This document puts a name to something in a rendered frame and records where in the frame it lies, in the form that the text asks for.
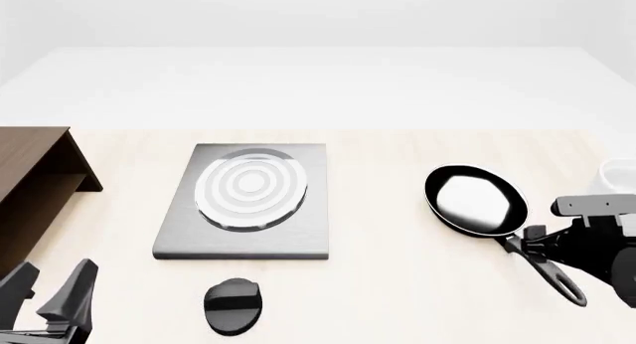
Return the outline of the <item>grey plate on black stalk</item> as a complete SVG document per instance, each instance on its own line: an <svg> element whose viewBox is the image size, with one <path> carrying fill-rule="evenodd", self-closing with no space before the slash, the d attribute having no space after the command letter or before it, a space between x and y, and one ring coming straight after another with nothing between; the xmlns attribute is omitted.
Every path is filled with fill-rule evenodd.
<svg viewBox="0 0 636 344"><path fill-rule="evenodd" d="M623 227L623 215L636 215L636 194L601 194L557 197L551 205L553 215L581 218L586 228L601 224Z"/></svg>

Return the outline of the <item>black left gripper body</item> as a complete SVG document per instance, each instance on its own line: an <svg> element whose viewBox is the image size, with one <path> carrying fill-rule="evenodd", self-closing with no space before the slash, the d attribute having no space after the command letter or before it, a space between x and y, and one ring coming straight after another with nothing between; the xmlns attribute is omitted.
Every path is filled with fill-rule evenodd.
<svg viewBox="0 0 636 344"><path fill-rule="evenodd" d="M0 344L69 344L77 331L71 322L49 322L43 330L15 331L0 324Z"/></svg>

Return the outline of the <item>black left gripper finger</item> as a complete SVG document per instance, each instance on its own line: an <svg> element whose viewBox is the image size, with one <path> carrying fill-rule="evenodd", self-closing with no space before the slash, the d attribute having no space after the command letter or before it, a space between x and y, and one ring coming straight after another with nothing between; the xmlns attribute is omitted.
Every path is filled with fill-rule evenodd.
<svg viewBox="0 0 636 344"><path fill-rule="evenodd" d="M70 277L37 314L47 331L62 334L56 344L84 344L92 331L91 304L98 266L82 259Z"/></svg>
<svg viewBox="0 0 636 344"><path fill-rule="evenodd" d="M34 297L32 290L39 270L30 262L17 265L0 280L0 331L11 331L25 300Z"/></svg>

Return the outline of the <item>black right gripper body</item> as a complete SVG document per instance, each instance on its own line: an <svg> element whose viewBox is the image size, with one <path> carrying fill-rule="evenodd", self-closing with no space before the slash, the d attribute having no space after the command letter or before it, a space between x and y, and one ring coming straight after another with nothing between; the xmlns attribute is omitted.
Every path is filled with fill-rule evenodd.
<svg viewBox="0 0 636 344"><path fill-rule="evenodd" d="M622 248L617 218L574 218L570 227L547 235L546 241L549 259L611 283L612 264Z"/></svg>

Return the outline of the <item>flat grey stove plate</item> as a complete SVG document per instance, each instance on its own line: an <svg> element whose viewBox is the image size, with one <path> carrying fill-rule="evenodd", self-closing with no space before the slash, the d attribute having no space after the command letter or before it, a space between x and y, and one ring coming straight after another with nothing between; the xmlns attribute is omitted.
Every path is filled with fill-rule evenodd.
<svg viewBox="0 0 636 344"><path fill-rule="evenodd" d="M199 143L156 259L328 259L327 146Z"/></svg>

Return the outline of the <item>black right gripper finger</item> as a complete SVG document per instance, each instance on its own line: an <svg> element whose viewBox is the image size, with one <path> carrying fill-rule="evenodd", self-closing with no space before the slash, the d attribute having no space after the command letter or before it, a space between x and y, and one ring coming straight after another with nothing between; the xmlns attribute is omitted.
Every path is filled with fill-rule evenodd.
<svg viewBox="0 0 636 344"><path fill-rule="evenodd" d="M533 225L524 228L523 242L529 245L558 245L569 233L570 228L548 233L546 225Z"/></svg>
<svg viewBox="0 0 636 344"><path fill-rule="evenodd" d="M533 257L549 259L552 262L565 264L565 248L558 244L522 243L522 249Z"/></svg>

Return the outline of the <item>black frying pan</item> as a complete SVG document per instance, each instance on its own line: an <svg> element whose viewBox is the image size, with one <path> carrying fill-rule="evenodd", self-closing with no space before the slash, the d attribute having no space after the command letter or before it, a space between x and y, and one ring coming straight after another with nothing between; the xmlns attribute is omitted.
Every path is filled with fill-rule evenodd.
<svg viewBox="0 0 636 344"><path fill-rule="evenodd" d="M470 164L443 164L428 173L424 197L431 212L451 230L477 239L493 239L509 254L523 258L560 295L579 307L582 290L557 265L522 249L521 230L529 217L527 200L511 182Z"/></svg>

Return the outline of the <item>dark brown wooden cabinet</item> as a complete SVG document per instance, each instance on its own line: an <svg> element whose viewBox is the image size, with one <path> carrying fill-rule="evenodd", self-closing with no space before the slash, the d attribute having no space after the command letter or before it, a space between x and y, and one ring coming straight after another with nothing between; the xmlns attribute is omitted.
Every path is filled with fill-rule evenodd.
<svg viewBox="0 0 636 344"><path fill-rule="evenodd" d="M66 126L0 126L0 279L76 192L103 187Z"/></svg>

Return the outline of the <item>white mug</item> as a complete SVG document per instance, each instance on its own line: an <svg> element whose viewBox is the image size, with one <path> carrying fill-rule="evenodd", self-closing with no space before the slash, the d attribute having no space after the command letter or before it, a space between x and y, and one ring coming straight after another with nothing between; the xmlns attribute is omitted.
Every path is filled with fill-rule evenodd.
<svg viewBox="0 0 636 344"><path fill-rule="evenodd" d="M613 158L598 170L599 184L607 194L636 194L636 158Z"/></svg>

